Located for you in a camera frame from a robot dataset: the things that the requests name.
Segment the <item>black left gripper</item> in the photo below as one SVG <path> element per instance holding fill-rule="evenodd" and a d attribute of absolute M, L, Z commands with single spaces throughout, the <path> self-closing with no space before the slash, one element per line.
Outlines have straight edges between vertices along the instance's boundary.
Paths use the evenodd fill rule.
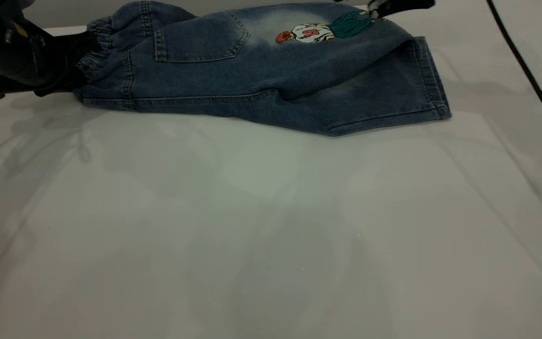
<path fill-rule="evenodd" d="M 52 36 L 24 18 L 0 15 L 0 99 L 73 92 L 87 82 L 78 62 L 101 49 L 94 32 Z"/>

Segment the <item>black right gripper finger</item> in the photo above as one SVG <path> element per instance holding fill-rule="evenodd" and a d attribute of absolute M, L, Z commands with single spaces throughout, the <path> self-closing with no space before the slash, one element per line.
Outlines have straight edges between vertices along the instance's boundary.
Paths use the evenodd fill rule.
<path fill-rule="evenodd" d="M 367 12 L 372 21 L 415 9 L 429 9 L 435 6 L 435 0 L 371 0 Z"/>

